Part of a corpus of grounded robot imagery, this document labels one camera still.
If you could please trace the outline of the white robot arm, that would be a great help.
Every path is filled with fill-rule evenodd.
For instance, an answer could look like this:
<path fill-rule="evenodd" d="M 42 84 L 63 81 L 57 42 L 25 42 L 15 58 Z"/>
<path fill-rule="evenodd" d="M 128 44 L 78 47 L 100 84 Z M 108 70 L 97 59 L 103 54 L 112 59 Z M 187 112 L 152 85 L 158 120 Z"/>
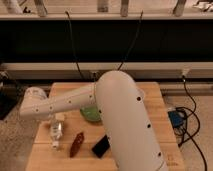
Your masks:
<path fill-rule="evenodd" d="M 55 113 L 90 106 L 98 109 L 118 171 L 169 171 L 143 91 L 125 72 L 108 71 L 96 82 L 53 97 L 30 87 L 20 115 L 44 120 Z"/>

